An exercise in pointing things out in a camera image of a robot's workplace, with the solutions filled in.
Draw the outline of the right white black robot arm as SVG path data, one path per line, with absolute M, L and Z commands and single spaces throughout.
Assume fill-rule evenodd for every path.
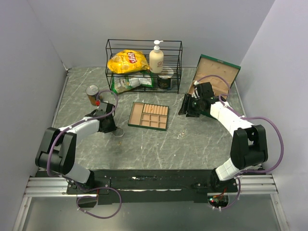
M 210 82 L 195 83 L 193 88 L 192 94 L 184 95 L 178 114 L 186 117 L 205 115 L 216 119 L 232 136 L 229 159 L 213 169 L 210 175 L 211 188 L 220 192 L 242 170 L 267 161 L 266 130 L 234 112 L 224 96 L 215 96 Z

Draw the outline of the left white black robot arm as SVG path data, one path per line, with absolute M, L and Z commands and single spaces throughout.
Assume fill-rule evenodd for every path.
M 115 107 L 111 103 L 101 102 L 97 109 L 72 125 L 47 128 L 35 159 L 36 166 L 72 180 L 83 193 L 91 193 L 95 189 L 94 172 L 75 161 L 76 146 L 91 134 L 116 131 L 113 118 Z

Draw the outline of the green jewelry tray insert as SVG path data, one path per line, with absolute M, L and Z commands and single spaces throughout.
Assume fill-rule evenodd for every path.
M 166 131 L 168 113 L 168 106 L 133 102 L 128 126 Z

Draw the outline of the green jewelry box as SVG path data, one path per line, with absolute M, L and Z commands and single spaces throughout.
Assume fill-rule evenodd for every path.
M 241 67 L 238 65 L 201 54 L 187 93 L 193 94 L 195 81 L 210 75 L 210 77 L 200 80 L 199 83 L 210 82 L 215 96 L 228 94 L 240 70 Z

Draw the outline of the dark tin can with lid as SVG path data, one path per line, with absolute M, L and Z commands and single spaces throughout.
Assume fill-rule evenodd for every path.
M 169 90 L 171 89 L 171 81 L 172 77 L 174 76 L 174 71 L 170 67 L 166 67 L 162 70 L 161 73 L 158 74 L 157 80 L 158 80 L 158 87 L 162 90 Z

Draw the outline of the brown food can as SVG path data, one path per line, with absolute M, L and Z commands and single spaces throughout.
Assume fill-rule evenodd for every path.
M 99 95 L 99 87 L 96 85 L 90 85 L 86 88 L 86 94 L 90 103 L 94 106 L 99 106 L 102 101 L 102 95 Z

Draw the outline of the green white snack bag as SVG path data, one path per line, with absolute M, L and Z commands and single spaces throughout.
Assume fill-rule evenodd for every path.
M 154 81 L 150 73 L 139 71 L 127 74 L 114 74 L 111 90 L 116 94 L 120 94 L 140 86 L 152 88 L 153 85 Z

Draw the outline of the cream lotion pump bottle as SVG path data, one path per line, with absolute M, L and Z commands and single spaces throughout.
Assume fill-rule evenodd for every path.
M 159 44 L 162 40 L 154 41 L 154 49 L 149 54 L 149 66 L 152 73 L 158 74 L 163 70 L 164 53 L 160 50 Z

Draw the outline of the yellow chips bag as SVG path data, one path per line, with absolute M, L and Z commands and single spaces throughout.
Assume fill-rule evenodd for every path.
M 116 74 L 126 74 L 150 69 L 143 52 L 135 50 L 120 51 L 107 62 L 107 67 L 111 72 Z

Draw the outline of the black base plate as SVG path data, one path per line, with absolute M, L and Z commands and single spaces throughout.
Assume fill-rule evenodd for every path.
M 236 193 L 236 181 L 213 190 L 209 184 L 212 170 L 93 170 L 95 186 L 83 190 L 70 182 L 68 195 L 77 195 L 82 208 L 113 203 L 194 202 L 207 203 L 208 194 Z

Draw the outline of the aluminium rail frame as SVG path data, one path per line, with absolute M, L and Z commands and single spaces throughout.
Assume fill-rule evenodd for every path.
M 213 189 L 206 179 L 208 171 L 203 170 L 103 170 L 96 171 L 97 185 L 101 190 L 79 189 L 73 182 L 62 178 L 49 178 L 44 172 L 31 177 L 26 186 L 13 230 L 21 231 L 35 197 L 80 198 L 89 196 L 99 204 L 116 202 L 109 188 L 116 189 L 124 203 L 137 202 L 184 202 L 207 203 L 214 195 L 270 195 L 278 224 L 282 231 L 288 231 L 278 190 L 272 175 L 244 175 L 240 183 L 232 179 L 220 188 Z

